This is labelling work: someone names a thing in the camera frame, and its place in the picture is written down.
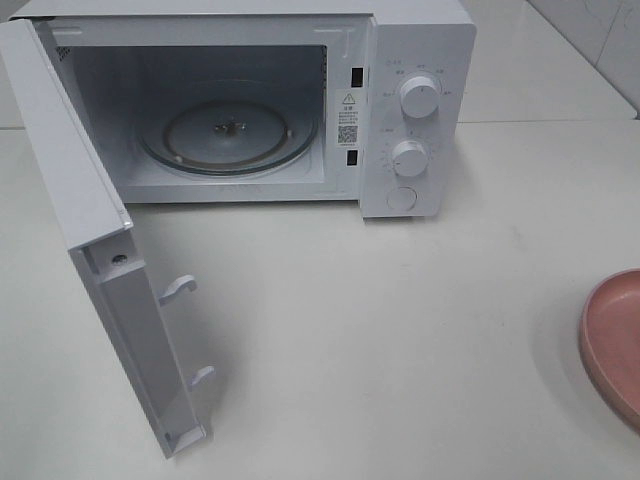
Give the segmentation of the round white door button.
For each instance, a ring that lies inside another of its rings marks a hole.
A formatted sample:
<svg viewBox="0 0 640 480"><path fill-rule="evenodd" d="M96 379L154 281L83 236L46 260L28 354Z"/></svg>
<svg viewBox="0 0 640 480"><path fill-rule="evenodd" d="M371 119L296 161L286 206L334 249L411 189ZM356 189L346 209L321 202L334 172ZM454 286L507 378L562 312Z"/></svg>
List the round white door button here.
<svg viewBox="0 0 640 480"><path fill-rule="evenodd" d="M411 187L397 187L387 195L387 205L394 211L411 211L417 202L417 193Z"/></svg>

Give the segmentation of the white timer knob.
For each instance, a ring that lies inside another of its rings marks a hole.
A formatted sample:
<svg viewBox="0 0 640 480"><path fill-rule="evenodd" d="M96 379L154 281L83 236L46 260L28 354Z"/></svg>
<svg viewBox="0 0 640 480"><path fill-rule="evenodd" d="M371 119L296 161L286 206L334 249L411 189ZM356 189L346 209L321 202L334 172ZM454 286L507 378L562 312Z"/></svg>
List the white timer knob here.
<svg viewBox="0 0 640 480"><path fill-rule="evenodd" d="M401 177L421 175L430 163L430 149L414 140L398 143L391 152L391 164L394 172Z"/></svg>

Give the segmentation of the pink round plate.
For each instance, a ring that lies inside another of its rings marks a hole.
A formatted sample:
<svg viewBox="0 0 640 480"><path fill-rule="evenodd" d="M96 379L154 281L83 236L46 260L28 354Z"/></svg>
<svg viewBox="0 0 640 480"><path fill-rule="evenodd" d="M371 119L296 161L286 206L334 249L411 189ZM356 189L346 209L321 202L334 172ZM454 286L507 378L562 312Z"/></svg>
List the pink round plate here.
<svg viewBox="0 0 640 480"><path fill-rule="evenodd" d="M639 271L596 285L583 307L579 350L584 369L608 406L639 430Z"/></svg>

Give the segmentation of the glass microwave turntable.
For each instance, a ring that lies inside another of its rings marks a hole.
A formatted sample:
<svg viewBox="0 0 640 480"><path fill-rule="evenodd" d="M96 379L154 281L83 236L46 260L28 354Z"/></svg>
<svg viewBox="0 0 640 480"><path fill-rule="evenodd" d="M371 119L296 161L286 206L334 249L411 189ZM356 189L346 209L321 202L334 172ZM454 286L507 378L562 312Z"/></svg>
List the glass microwave turntable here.
<svg viewBox="0 0 640 480"><path fill-rule="evenodd" d="M320 87L226 79L149 102L137 134L149 155L175 170L233 177L270 170L303 154L323 114Z"/></svg>

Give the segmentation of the white microwave oven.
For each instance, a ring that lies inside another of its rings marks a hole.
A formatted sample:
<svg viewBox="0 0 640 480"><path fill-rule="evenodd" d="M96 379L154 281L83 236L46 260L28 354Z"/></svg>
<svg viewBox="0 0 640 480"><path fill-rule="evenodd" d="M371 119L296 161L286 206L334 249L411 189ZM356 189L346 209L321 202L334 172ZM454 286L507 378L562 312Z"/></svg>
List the white microwave oven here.
<svg viewBox="0 0 640 480"><path fill-rule="evenodd" d="M31 1L10 20L44 21L72 72L94 145L129 204L354 201L366 218L428 217L439 209L476 37L456 1ZM427 72L438 109L414 119L399 86ZM270 170L212 177L149 155L137 124L147 104L226 79L320 87L323 120L303 154ZM398 176L393 148L414 140L426 170ZM387 195L411 187L411 211Z"/></svg>

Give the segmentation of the upper white power knob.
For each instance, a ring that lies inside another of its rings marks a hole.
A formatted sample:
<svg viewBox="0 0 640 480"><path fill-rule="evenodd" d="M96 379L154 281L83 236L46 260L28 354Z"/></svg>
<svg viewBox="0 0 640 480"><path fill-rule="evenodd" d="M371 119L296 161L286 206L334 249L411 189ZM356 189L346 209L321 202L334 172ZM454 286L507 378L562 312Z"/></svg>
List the upper white power knob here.
<svg viewBox="0 0 640 480"><path fill-rule="evenodd" d="M398 92L401 110L408 117L426 118L439 107L441 85L430 73L412 74L401 82Z"/></svg>

